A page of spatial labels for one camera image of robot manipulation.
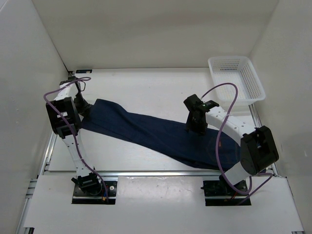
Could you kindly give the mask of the white perforated plastic basket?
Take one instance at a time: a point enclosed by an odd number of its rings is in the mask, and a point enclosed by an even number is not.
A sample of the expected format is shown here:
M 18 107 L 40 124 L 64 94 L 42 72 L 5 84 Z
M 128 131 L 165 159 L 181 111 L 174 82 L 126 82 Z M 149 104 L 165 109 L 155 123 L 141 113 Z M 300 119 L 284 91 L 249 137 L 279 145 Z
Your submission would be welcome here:
M 208 59 L 213 84 L 233 83 L 238 89 L 234 109 L 246 108 L 266 98 L 252 62 L 245 56 L 220 56 Z

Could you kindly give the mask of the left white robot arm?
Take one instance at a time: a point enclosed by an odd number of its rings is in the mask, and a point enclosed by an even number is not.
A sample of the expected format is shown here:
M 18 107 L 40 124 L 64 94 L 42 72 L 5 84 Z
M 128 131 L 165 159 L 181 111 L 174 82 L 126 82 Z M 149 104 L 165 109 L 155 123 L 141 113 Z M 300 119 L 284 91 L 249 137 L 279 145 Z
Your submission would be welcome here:
M 90 80 L 90 77 L 70 77 L 62 81 L 58 89 L 44 94 L 43 99 L 52 130 L 62 139 L 74 163 L 76 176 L 72 181 L 83 192 L 97 195 L 102 190 L 102 182 L 87 160 L 80 136 L 80 117 L 85 117 L 92 106 L 83 98 L 84 89 L 80 84 Z

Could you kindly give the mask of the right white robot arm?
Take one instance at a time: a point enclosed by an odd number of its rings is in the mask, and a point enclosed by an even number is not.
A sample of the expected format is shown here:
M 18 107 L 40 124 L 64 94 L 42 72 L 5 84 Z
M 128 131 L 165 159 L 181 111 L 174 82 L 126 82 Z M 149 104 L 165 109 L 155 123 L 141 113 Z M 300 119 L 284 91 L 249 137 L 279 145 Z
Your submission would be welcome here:
M 197 95 L 184 100 L 189 111 L 186 129 L 203 135 L 208 125 L 218 128 L 240 146 L 240 161 L 221 173 L 219 190 L 232 194 L 240 181 L 259 174 L 279 160 L 279 154 L 270 128 L 256 128 L 228 114 L 219 104 L 203 102 Z

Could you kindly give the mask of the dark blue denim trousers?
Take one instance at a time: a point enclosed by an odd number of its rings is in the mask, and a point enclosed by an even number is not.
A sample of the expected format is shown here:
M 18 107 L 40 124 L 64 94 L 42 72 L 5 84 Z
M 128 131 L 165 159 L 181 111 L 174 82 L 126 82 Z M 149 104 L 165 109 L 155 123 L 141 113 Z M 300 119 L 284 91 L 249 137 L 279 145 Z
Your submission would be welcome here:
M 187 132 L 184 123 L 127 112 L 119 104 L 103 99 L 91 106 L 82 128 L 138 144 L 194 168 L 218 169 L 218 131 L 214 129 L 200 136 Z

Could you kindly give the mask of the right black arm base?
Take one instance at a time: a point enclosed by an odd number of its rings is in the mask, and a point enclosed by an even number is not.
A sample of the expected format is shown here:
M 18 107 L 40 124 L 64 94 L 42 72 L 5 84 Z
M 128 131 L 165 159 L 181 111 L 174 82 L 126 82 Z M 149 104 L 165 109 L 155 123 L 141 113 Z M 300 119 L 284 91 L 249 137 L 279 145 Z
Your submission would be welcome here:
M 206 207 L 251 206 L 247 195 L 237 193 L 220 180 L 204 180 L 201 189 L 204 191 Z

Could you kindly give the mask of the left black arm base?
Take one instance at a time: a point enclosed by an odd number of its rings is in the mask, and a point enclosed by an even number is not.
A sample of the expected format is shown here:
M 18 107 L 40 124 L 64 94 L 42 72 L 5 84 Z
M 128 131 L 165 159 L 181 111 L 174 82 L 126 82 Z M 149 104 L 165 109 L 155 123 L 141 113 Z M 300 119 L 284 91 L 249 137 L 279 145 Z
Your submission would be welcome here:
M 107 180 L 104 183 L 94 173 L 71 181 L 75 184 L 72 204 L 85 205 L 115 205 L 117 196 L 117 181 Z

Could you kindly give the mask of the aluminium rail frame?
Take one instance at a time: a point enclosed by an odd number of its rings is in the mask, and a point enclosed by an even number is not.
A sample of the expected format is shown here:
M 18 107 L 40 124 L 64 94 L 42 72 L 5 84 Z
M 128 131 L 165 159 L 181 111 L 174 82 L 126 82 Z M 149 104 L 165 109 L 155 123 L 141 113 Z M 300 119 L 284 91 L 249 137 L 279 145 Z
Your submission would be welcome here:
M 130 112 L 185 122 L 183 101 L 209 90 L 207 68 L 95 69 L 83 96 Z M 30 183 L 19 234 L 302 234 L 287 179 L 275 176 L 250 206 L 205 205 L 202 182 L 219 173 L 108 136 L 82 131 L 88 157 L 105 179 L 118 182 L 114 205 L 73 204 L 73 163 L 50 138 L 44 165 Z

